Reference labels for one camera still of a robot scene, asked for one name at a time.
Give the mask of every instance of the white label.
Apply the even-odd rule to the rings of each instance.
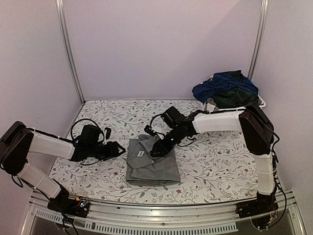
[[[145,151],[139,151],[137,157],[142,157],[145,154]]]

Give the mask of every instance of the floral pattern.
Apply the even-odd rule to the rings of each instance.
[[[201,108],[187,100],[107,100],[88,101],[78,119],[91,118],[101,128],[112,129],[111,141],[126,149],[130,138],[145,134],[151,118],[175,106],[185,115]],[[83,125],[74,128],[78,135]],[[156,118],[154,125],[169,130]],[[50,176],[71,194],[93,199],[140,204],[203,204],[255,197],[258,181],[254,158],[240,132],[211,132],[196,136],[188,147],[175,147],[181,183],[163,187],[139,187],[126,182],[127,153],[94,165],[82,166],[57,158]],[[94,159],[87,159],[86,164]]]

